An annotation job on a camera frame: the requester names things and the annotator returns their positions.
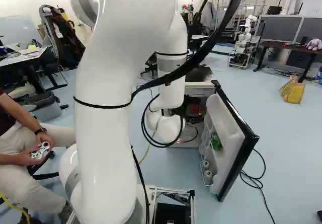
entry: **wristwatch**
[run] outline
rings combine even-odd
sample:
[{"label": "wristwatch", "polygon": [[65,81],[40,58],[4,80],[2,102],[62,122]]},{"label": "wristwatch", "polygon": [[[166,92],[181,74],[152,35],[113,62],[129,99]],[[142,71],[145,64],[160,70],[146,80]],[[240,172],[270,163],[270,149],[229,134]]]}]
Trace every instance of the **wristwatch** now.
[{"label": "wristwatch", "polygon": [[35,135],[37,135],[38,133],[40,133],[40,132],[47,132],[47,129],[46,128],[44,128],[44,127],[42,127],[42,128],[40,128],[40,129],[38,129],[37,131],[35,131]]}]

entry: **white pants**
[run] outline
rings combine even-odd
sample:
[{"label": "white pants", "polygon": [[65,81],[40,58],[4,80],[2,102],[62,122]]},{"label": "white pants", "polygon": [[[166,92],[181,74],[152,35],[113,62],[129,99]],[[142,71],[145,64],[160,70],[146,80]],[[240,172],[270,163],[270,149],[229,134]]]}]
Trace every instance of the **white pants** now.
[{"label": "white pants", "polygon": [[[70,146],[75,143],[72,128],[42,124],[55,140],[55,146]],[[0,137],[0,154],[16,155],[26,148],[36,145],[35,134],[26,127],[19,127],[10,136]],[[60,213],[66,200],[54,192],[40,186],[28,173],[26,167],[0,165],[0,192],[11,201],[20,203],[33,211]]]}]

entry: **black desk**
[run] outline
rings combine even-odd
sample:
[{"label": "black desk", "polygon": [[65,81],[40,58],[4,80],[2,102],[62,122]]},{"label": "black desk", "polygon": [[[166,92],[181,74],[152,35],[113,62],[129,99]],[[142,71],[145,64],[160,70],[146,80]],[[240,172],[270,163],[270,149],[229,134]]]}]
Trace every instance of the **black desk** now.
[{"label": "black desk", "polygon": [[[37,94],[42,94],[42,93],[45,93],[46,91],[52,91],[55,89],[66,87],[67,84],[63,84],[63,85],[57,84],[56,80],[52,76],[51,71],[47,68],[45,62],[42,61],[41,56],[46,50],[49,50],[48,47],[41,48],[39,55],[36,55],[34,57],[29,57],[28,55],[20,55],[13,58],[3,59],[2,61],[0,61],[0,67],[6,67],[12,70],[22,69],[24,75],[28,77],[28,82],[34,86]],[[48,89],[43,88],[34,67],[36,65],[41,65],[44,68],[44,72],[46,76],[48,76],[51,83],[53,84],[53,87]]]},{"label": "black desk", "polygon": [[305,52],[305,53],[310,54],[311,57],[310,57],[309,62],[307,63],[307,66],[306,66],[306,68],[304,70],[304,73],[298,79],[299,83],[303,82],[303,80],[305,79],[307,72],[310,70],[310,67],[311,67],[312,63],[315,60],[315,57],[318,54],[322,54],[322,50],[313,51],[313,50],[309,50],[309,49],[307,49],[305,47],[295,47],[293,45],[286,46],[285,43],[278,42],[278,41],[264,41],[264,42],[262,42],[260,44],[260,46],[263,46],[264,48],[263,48],[263,51],[262,51],[261,56],[260,56],[260,61],[258,62],[257,67],[254,69],[254,72],[256,72],[256,71],[258,71],[258,70],[260,70],[262,68],[263,59],[265,57],[265,54],[266,54],[266,51],[267,51],[268,48],[290,49],[290,50],[301,51],[301,52]]}]

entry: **yellow bag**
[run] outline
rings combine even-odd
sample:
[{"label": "yellow bag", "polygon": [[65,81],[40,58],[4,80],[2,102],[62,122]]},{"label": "yellow bag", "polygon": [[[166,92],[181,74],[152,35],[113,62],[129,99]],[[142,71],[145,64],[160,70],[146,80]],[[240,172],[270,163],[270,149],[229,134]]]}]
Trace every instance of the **yellow bag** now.
[{"label": "yellow bag", "polygon": [[279,90],[281,96],[284,98],[285,102],[300,104],[304,89],[305,83],[298,83],[298,76],[290,76],[290,81],[286,83]]}]

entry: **yellow cable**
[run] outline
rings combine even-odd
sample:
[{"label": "yellow cable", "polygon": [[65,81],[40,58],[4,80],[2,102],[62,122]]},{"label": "yellow cable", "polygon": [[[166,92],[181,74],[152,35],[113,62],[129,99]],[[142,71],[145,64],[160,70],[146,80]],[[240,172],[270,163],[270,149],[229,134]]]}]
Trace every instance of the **yellow cable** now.
[{"label": "yellow cable", "polygon": [[150,144],[147,145],[147,149],[145,151],[145,154],[144,156],[142,157],[142,159],[139,161],[139,164],[141,164],[143,162],[143,160],[145,159],[145,157],[147,156],[147,153],[149,152],[150,150]]},{"label": "yellow cable", "polygon": [[149,152],[149,150],[150,150],[150,143],[148,144],[147,149],[146,149],[145,154],[143,155],[142,159],[139,161],[139,165],[143,162],[143,160],[147,156],[147,153]]},{"label": "yellow cable", "polygon": [[15,210],[18,210],[18,211],[21,211],[23,215],[25,215],[26,219],[27,219],[27,223],[30,224],[30,216],[28,215],[28,213],[25,212],[25,210],[23,209],[20,209],[18,207],[15,207],[13,205],[11,205],[11,203],[8,201],[8,199],[5,197],[5,195],[3,195],[1,192],[0,192],[0,196],[2,197],[2,199],[5,201],[5,203],[12,209],[15,209]]}]

